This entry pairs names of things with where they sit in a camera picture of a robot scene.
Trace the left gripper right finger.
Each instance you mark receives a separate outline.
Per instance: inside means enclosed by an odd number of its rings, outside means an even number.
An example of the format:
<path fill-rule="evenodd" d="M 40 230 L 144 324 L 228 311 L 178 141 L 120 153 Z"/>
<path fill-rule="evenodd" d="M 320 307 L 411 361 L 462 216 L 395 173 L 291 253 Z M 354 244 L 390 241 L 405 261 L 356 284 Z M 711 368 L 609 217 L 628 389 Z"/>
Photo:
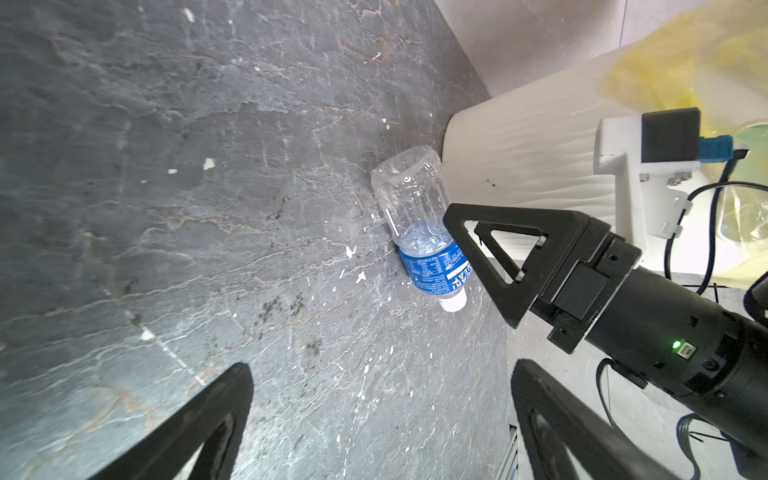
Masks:
<path fill-rule="evenodd" d="M 673 479 L 536 362 L 518 361 L 511 393 L 535 479 L 576 479 L 577 459 L 593 479 Z"/>

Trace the white bin with yellow bag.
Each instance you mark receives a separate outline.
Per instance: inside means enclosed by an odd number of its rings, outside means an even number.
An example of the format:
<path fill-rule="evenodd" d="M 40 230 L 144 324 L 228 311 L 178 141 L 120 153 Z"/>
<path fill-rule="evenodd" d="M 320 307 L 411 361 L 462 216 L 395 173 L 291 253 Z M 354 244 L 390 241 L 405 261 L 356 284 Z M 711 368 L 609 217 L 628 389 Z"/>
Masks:
<path fill-rule="evenodd" d="M 601 120 L 696 107 L 706 137 L 748 150 L 717 214 L 717 283 L 767 268 L 767 5 L 763 1 L 444 1 L 490 99 L 443 142 L 454 202 L 579 210 L 615 219 L 595 175 Z"/>

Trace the clear bottle blue label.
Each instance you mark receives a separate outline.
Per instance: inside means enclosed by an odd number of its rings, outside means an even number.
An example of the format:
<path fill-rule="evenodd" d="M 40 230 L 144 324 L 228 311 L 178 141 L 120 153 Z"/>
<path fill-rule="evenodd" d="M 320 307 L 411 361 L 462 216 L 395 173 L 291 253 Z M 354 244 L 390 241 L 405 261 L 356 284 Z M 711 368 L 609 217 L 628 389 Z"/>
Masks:
<path fill-rule="evenodd" d="M 467 303 L 472 267 L 448 232 L 442 163 L 429 146 L 401 152 L 371 171 L 371 183 L 392 239 L 413 283 L 449 313 Z"/>

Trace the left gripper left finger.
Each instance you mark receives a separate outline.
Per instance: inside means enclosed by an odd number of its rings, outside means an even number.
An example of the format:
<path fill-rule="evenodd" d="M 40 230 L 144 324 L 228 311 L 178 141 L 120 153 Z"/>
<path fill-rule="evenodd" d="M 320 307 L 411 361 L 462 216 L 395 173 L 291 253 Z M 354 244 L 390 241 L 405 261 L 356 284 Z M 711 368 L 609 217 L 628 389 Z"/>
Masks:
<path fill-rule="evenodd" d="M 95 479 L 173 479 L 193 461 L 191 479 L 229 479 L 243 439 L 254 385 L 235 363 Z"/>

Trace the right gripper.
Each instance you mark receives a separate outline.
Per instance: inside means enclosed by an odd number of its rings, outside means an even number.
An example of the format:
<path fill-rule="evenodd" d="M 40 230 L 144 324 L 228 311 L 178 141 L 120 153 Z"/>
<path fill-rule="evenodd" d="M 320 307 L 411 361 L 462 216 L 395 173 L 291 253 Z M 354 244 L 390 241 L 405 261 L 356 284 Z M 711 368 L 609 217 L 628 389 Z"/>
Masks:
<path fill-rule="evenodd" d="M 636 247 L 581 212 L 452 203 L 443 223 L 511 328 L 531 308 L 561 350 L 589 342 L 766 455 L 765 326 L 636 266 Z M 529 253 L 507 252 L 495 231 L 528 237 Z"/>

